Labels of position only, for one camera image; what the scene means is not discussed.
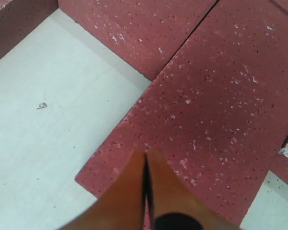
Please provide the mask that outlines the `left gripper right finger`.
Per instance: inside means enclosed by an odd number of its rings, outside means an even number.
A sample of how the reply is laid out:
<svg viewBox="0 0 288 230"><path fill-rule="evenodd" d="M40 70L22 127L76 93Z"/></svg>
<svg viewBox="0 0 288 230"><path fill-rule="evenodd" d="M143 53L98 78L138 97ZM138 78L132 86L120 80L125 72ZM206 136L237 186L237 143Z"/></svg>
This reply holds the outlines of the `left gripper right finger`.
<svg viewBox="0 0 288 230"><path fill-rule="evenodd" d="M158 150L148 150L147 201L153 230L235 230L237 226L203 204L178 178Z"/></svg>

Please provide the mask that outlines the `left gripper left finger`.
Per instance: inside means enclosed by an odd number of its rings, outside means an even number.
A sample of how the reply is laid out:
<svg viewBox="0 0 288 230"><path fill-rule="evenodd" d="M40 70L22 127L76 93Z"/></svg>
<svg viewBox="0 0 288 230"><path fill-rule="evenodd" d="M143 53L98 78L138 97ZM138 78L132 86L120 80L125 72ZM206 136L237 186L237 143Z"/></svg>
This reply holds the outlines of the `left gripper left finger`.
<svg viewBox="0 0 288 230"><path fill-rule="evenodd" d="M141 230L144 223L145 152L133 150L125 168L108 190L68 230Z"/></svg>

